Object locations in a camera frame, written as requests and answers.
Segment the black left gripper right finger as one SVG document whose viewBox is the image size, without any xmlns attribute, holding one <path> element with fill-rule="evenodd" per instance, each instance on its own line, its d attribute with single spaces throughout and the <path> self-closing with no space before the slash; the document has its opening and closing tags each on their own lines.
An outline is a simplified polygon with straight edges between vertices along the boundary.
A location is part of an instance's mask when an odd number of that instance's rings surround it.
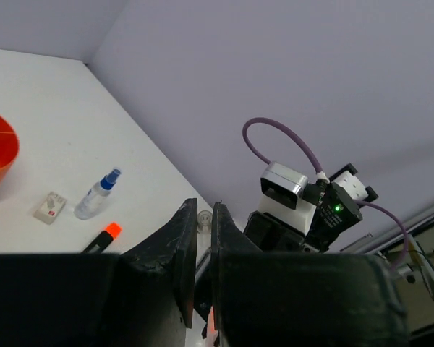
<svg viewBox="0 0 434 347">
<path fill-rule="evenodd" d="M 222 346 L 407 346 L 407 313 L 382 259 L 263 252 L 222 203 L 210 274 Z"/>
</svg>

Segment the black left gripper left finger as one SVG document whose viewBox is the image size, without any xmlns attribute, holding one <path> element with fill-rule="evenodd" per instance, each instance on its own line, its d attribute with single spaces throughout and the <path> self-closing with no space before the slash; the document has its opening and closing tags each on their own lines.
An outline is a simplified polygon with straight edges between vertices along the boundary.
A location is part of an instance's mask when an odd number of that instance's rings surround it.
<svg viewBox="0 0 434 347">
<path fill-rule="evenodd" d="M 183 346 L 197 200 L 124 254 L 1 254 L 0 346 Z"/>
</svg>

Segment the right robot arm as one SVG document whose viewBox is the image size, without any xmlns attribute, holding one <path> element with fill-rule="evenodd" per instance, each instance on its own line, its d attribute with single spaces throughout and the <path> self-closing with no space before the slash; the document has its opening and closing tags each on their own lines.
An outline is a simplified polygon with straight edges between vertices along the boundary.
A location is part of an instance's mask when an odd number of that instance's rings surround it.
<svg viewBox="0 0 434 347">
<path fill-rule="evenodd" d="M 280 163 L 260 178 L 262 198 L 244 234 L 268 251 L 327 252 L 339 235 L 362 220 L 360 202 L 378 195 L 357 177 L 352 164 L 314 182 Z"/>
</svg>

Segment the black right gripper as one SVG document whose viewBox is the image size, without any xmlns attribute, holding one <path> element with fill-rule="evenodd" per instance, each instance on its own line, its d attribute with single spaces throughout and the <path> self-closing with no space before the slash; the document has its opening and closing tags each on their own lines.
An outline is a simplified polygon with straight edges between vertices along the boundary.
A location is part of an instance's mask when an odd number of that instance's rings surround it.
<svg viewBox="0 0 434 347">
<path fill-rule="evenodd" d="M 268 213 L 253 212 L 243 234 L 263 252 L 325 253 L 326 237 L 315 230 L 316 220 L 307 235 Z"/>
</svg>

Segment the thin orange pen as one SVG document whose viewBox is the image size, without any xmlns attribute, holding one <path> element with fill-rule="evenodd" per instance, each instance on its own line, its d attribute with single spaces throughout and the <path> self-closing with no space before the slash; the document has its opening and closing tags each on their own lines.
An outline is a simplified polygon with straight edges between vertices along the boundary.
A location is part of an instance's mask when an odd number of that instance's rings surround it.
<svg viewBox="0 0 434 347">
<path fill-rule="evenodd" d="M 220 333 L 216 329 L 214 308 L 210 308 L 208 319 L 203 329 L 203 339 L 205 340 L 205 347 L 219 347 L 220 343 Z"/>
</svg>

